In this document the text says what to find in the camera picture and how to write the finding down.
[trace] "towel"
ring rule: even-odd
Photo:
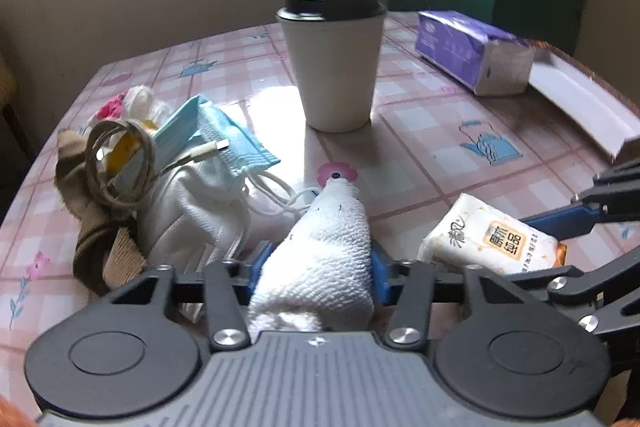
[[[357,188],[329,179],[262,267],[248,330],[363,330],[373,314],[369,224]]]

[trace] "coffee cup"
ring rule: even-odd
[[[369,121],[385,15],[378,0],[285,0],[278,10],[314,129],[348,132]]]

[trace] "pink tablecloth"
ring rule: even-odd
[[[414,13],[391,13],[371,124],[340,135],[306,127],[278,24],[187,42],[100,68],[58,128],[82,128],[111,96],[148,84],[173,108],[202,93],[246,124],[281,158],[273,172],[295,188],[348,170],[372,235],[394,257],[413,258],[420,240],[461,191],[515,217],[567,204],[606,167],[581,131],[535,93],[476,99],[412,51]],[[462,123],[479,121],[518,154],[501,164],[464,144]],[[57,130],[25,179],[0,229],[0,394],[38,413],[22,373],[24,352],[90,295],[71,276],[78,224],[53,185]],[[277,240],[290,221],[254,221],[252,241]],[[568,262],[589,270],[640,244],[635,226],[599,226],[567,242]]]

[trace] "brown sock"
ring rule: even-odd
[[[132,218],[114,219],[110,209],[96,203],[86,184],[86,139],[73,131],[58,133],[55,185],[65,206],[80,220],[73,274],[98,295],[129,282],[146,266],[130,232]]]

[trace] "tissue box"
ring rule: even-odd
[[[453,11],[423,11],[415,50],[479,96],[518,94],[529,84],[535,49]]]

